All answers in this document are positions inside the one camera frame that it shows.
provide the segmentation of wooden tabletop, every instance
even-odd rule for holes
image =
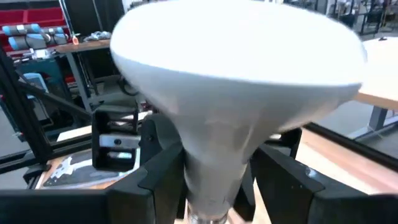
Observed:
[[[398,110],[398,37],[364,41],[368,53],[368,66],[364,82],[355,100],[381,108]]]
[[[67,131],[59,136],[58,141],[90,132],[91,126]],[[42,174],[37,189],[58,167],[62,159],[61,157],[50,161],[52,168]],[[305,129],[296,159],[367,194],[398,194],[398,173]],[[92,186],[90,189],[104,189],[113,183],[114,181]],[[254,194],[256,212],[253,223],[271,223],[256,183],[254,183]],[[229,211],[228,222],[244,223],[233,209]],[[176,221],[175,223],[185,223],[185,221]]]
[[[109,47],[110,40],[94,40],[90,42],[82,42],[80,44],[64,44],[58,45],[54,49],[61,54],[81,52],[86,50],[98,50]]]

